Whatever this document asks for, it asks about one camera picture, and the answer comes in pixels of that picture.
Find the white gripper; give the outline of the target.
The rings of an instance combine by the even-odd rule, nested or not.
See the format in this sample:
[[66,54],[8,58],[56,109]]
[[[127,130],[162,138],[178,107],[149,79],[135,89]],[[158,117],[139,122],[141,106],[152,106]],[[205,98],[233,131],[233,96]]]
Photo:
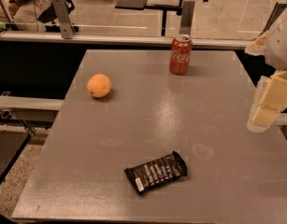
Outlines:
[[268,31],[263,32],[246,48],[252,56],[265,55],[265,62],[276,70],[271,77],[261,76],[255,89],[248,115],[247,129],[262,133],[287,108],[287,8],[277,17]]

